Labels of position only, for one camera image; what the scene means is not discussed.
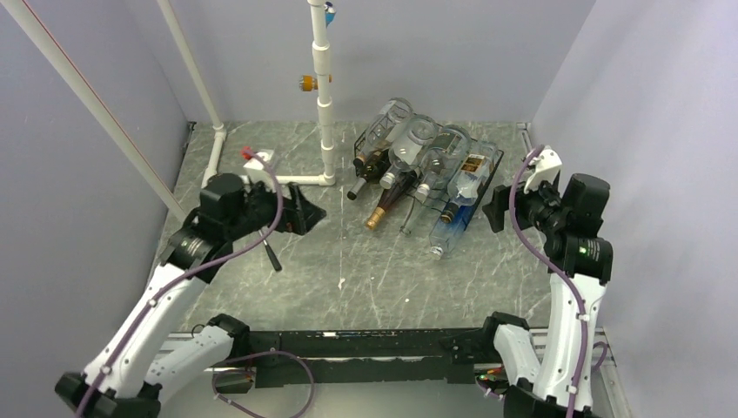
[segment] bottle cap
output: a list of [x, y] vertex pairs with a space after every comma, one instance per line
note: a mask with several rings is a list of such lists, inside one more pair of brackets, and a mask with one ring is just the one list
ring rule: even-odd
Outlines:
[[362, 178], [356, 179], [356, 183], [354, 183], [354, 185], [351, 188], [351, 190], [348, 191], [348, 193], [346, 194], [346, 197], [349, 200], [355, 200], [357, 194], [359, 193], [359, 191], [361, 190], [361, 188], [364, 187], [365, 184], [366, 184], [366, 180], [365, 179], [362, 179]]
[[415, 198], [420, 201], [420, 203], [425, 203], [426, 199], [428, 199], [428, 194], [431, 192], [431, 187], [425, 183], [422, 185], [419, 185], [417, 189], [415, 189]]
[[392, 185], [394, 185], [394, 180], [394, 174], [386, 172], [385, 175], [382, 176], [382, 180], [379, 181], [379, 185], [381, 185], [383, 189], [389, 190], [392, 188]]
[[459, 211], [459, 206], [454, 203], [446, 205], [443, 213], [440, 215], [440, 221], [444, 224], [450, 224], [453, 222], [453, 218], [456, 217], [456, 212]]
[[436, 258], [437, 260], [440, 260], [441, 257], [443, 257], [443, 248], [439, 246], [432, 246], [431, 254], [434, 256], [434, 258]]
[[366, 157], [363, 153], [359, 153], [359, 155], [356, 156], [356, 158], [353, 159], [353, 166], [356, 167], [357, 170], [361, 170], [361, 167], [364, 166], [364, 163], [366, 162]]

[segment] blue valve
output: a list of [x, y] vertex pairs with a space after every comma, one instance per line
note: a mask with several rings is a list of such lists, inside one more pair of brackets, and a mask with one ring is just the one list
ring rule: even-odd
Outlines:
[[331, 2], [325, 2], [325, 27], [328, 27], [329, 24], [333, 21], [333, 18], [336, 17], [336, 10], [333, 8], [333, 3]]

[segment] white pvc pipe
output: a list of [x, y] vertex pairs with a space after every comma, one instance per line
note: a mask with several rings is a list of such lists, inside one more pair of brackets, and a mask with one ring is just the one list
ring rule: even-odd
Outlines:
[[210, 115], [212, 127], [214, 129], [218, 129], [223, 126], [223, 122], [220, 121], [218, 113], [215, 111], [215, 105], [212, 102], [210, 93], [208, 93], [208, 90], [205, 87], [205, 81], [203, 81], [203, 77], [200, 75], [198, 65], [195, 64], [195, 58], [192, 56], [190, 46], [187, 45], [185, 34], [182, 32], [182, 28], [179, 27], [179, 22], [177, 20], [177, 16], [174, 14], [174, 9], [171, 7], [169, 0], [157, 0], [157, 3], [159, 5], [159, 9], [164, 15], [164, 20], [166, 21], [166, 25], [169, 27], [171, 36], [174, 38], [174, 43], [177, 44], [177, 49], [179, 49], [179, 53], [182, 55], [184, 65], [190, 72], [192, 82], [198, 90], [198, 94], [203, 101], [203, 105], [205, 105], [208, 115]]
[[179, 220], [185, 220], [186, 213], [171, 194], [169, 187], [154, 171], [141, 151], [133, 143], [131, 137], [118, 123], [110, 109], [87, 83], [81, 72], [67, 57], [56, 39], [47, 31], [36, 13], [23, 0], [0, 0], [13, 19], [23, 29], [28, 38], [36, 45], [44, 57], [59, 73], [59, 76], [69, 85], [71, 90], [82, 101], [98, 123], [111, 136], [126, 158], [136, 167], [144, 177], [146, 183], [154, 190], [171, 213]]
[[331, 44], [328, 42], [328, 30], [325, 24], [325, 0], [307, 0], [310, 4], [312, 18], [312, 60], [316, 79], [318, 80], [318, 122], [320, 124], [320, 150], [323, 159], [324, 171], [321, 183], [334, 185], [336, 183], [336, 166], [332, 136], [332, 105], [331, 99]]
[[277, 176], [277, 181], [281, 185], [289, 183], [297, 183], [299, 185], [335, 185], [336, 178], [328, 179], [323, 174], [318, 176]]
[[208, 165], [205, 168], [205, 174], [203, 175], [202, 187], [207, 186], [207, 182], [210, 177], [218, 174], [218, 161], [220, 160], [220, 154], [223, 151], [223, 143], [225, 142], [225, 128], [223, 126], [220, 129], [215, 130], [215, 138], [213, 138], [212, 151], [210, 152], [210, 159]]
[[212, 129], [215, 130], [210, 159], [208, 160], [208, 165], [205, 168], [205, 175], [203, 175], [202, 187], [205, 187], [208, 179], [218, 173], [218, 161], [220, 160], [220, 154], [223, 150], [223, 143], [225, 142], [226, 137], [225, 127], [218, 117], [218, 112], [215, 110], [215, 104], [212, 102], [212, 98], [207, 87], [205, 87], [203, 76], [200, 74], [197, 63], [195, 63], [195, 58], [192, 56], [192, 51], [190, 50], [190, 46], [187, 44], [185, 34], [182, 32], [182, 27], [179, 26], [179, 21], [177, 20], [177, 16], [174, 14], [174, 9], [171, 7], [171, 3], [169, 3], [169, 0], [157, 0], [157, 3], [159, 5], [159, 9], [164, 15], [164, 20], [166, 21], [166, 25], [169, 27], [171, 36], [174, 38], [174, 43], [177, 45], [179, 54], [184, 60], [184, 65], [190, 72], [190, 77], [192, 78], [192, 82], [195, 84], [195, 89], [197, 89], [200, 99], [203, 101], [203, 105], [205, 106], [208, 115], [210, 115]]

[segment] gold foil bottle top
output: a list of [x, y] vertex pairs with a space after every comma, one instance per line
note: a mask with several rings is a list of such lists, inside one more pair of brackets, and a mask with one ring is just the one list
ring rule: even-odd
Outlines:
[[366, 223], [364, 225], [373, 231], [374, 228], [377, 227], [377, 224], [382, 220], [382, 218], [385, 217], [385, 213], [385, 210], [381, 207], [374, 208], [372, 216], [370, 216], [369, 219], [366, 220]]

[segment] red cap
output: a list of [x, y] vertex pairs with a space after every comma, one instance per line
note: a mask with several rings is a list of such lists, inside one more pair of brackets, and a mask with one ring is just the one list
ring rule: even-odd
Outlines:
[[248, 161], [248, 160], [252, 159], [252, 156], [251, 156], [251, 154], [249, 154], [249, 153], [248, 153], [248, 152], [250, 152], [251, 150], [252, 150], [252, 148], [251, 148], [250, 146], [245, 146], [245, 147], [244, 147], [244, 149], [243, 149], [243, 150], [241, 150], [241, 155], [242, 155], [242, 156], [244, 157], [244, 159], [245, 159], [246, 161]]

